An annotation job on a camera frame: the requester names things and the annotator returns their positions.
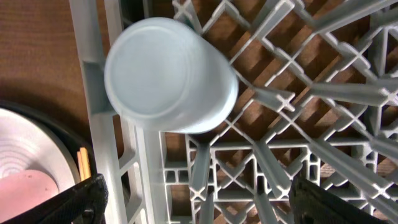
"cup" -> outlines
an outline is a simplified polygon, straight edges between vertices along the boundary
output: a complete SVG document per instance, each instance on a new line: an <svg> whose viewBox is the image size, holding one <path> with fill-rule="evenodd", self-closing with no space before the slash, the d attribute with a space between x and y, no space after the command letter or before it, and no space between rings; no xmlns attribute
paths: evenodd
<svg viewBox="0 0 398 224"><path fill-rule="evenodd" d="M120 116L144 129L204 133L229 115L238 79L191 28L155 17L128 27L106 59L105 89Z"/></svg>

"dish rack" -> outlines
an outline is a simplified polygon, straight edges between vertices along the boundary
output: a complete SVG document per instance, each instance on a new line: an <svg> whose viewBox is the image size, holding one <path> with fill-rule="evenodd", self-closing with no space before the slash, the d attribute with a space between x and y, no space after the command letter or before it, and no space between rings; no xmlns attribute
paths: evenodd
<svg viewBox="0 0 398 224"><path fill-rule="evenodd" d="M238 113L224 121L224 128L211 141L199 141L195 136L185 135L187 161L172 162L167 159L165 133L143 130L124 118L121 118L124 153L118 159L113 127L116 113L104 89L105 56L96 2L70 0L97 171L104 175L109 190L106 222L212 223L216 210L228 223L243 223L249 211L256 208L261 223L293 223L291 213L272 206L272 203L289 200L291 181L300 173L358 208L370 214L377 209L391 222L398 223L398 188L395 187L398 170L386 177L376 174L379 154L394 163L398 161L398 119L388 126L381 125L383 106L398 106L398 65L386 71L388 38L398 40L398 7L394 4L398 1L343 1L324 16L314 19L302 0L268 0L252 23L241 15L232 1L218 2L211 18L203 26L191 0L173 0L170 4L175 9L174 19L187 23L199 35L206 34L223 13L247 30L248 37L230 58L231 64L254 41L260 42L283 64L264 86L254 86L236 70L243 85L254 92L253 96ZM150 17L153 2L143 0L142 8L145 17ZM122 19L119 0L105 1L105 9L112 44L123 31L124 23L129 21ZM289 13L299 16L312 29L312 33L292 54L267 38ZM333 35L334 30L366 16L370 16L370 28L355 44L339 41ZM297 57L314 38L324 40L341 58L326 74L311 79ZM366 78L365 84L331 82L350 66ZM296 96L300 98L294 103L294 93L268 87L287 70L307 86L307 91ZM322 99L340 116L319 138L310 137L296 121L313 98ZM253 140L237 125L237 120L253 103L259 103L279 115L276 124L260 140ZM274 139L290 128L301 138ZM356 130L359 137L333 136L348 128ZM230 129L244 140L219 142L219 138ZM341 146L351 148L351 153L337 149ZM288 166L282 166L271 151L285 148L298 154ZM236 167L231 167L216 156L221 151L246 153ZM322 161L336 172L321 184ZM251 166L252 182L241 178L246 166ZM219 170L226 174L223 180L217 178ZM126 172L131 196L124 203L121 176ZM170 188L173 185L189 186L192 216L172 215ZM230 185L237 185L240 189L228 190ZM240 211L230 212L224 205L226 202L245 202L245 206Z"/></svg>

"dish rack grid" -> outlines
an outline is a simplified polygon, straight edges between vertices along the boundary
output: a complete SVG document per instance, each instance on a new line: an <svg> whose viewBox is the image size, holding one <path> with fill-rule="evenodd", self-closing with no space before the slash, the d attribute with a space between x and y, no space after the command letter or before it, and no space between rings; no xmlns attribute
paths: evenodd
<svg viewBox="0 0 398 224"><path fill-rule="evenodd" d="M376 174L379 154L396 163L398 160L398 119L386 127L381 126L382 107L398 105L398 65L386 72L388 38L398 39L397 0L349 0L330 12L314 19L301 0L268 0L259 14L249 23L231 1L219 1L210 20L202 27L191 0L170 3L175 8L174 19L190 25L199 35L204 35L227 13L250 36L231 57L231 64L252 41L259 41L275 58L284 62L264 86L254 86L238 71L243 84L252 89L254 96L233 119L226 119L224 130L210 142L200 142L195 136L185 135L187 162L167 160L165 134L140 129L121 118L124 154L118 159L113 119L116 115L106 96L103 81L104 53L94 0L70 0L72 19L78 46L83 83L90 119L91 135L97 170L104 174L109 190L105 217L108 223L212 223L214 211L223 214L228 223L243 223L248 212L256 207L262 223L293 223L291 213L286 213L271 202L288 201L293 177L304 175L320 185L321 161L336 170L321 187L345 201L373 214L377 209L391 222L398 223L398 171L387 177ZM152 1L143 1L146 17L152 15ZM112 44L123 30L121 5L118 0L105 1L109 40ZM313 33L293 54L276 47L267 34L290 12L296 13ZM332 31L370 16L370 29L353 45L340 42ZM312 80L296 61L305 46L315 37L321 37L341 56L326 75ZM331 83L338 73L354 67L366 78L366 84ZM308 91L295 103L295 93L268 88L272 81L289 70L306 84ZM311 138L295 122L312 98L321 98L339 114L319 138ZM252 104L259 103L280 116L280 119L259 141L253 140L236 125L237 120ZM340 102L351 103L346 107ZM273 140L288 128L294 128L302 139ZM359 138L336 138L333 134L347 128L355 129ZM233 129L245 141L218 142L228 130ZM337 147L348 146L351 154ZM291 148L299 156L287 167L282 166L271 149ZM246 151L246 157L236 167L218 159L220 151ZM246 166L252 166L253 182L239 175ZM216 172L222 170L226 178L219 181ZM131 196L123 199L121 176L128 173ZM348 188L339 188L347 184ZM231 184L240 190L228 190ZM188 185L192 217L172 216L170 188ZM225 202L246 202L244 208L231 213Z"/></svg>

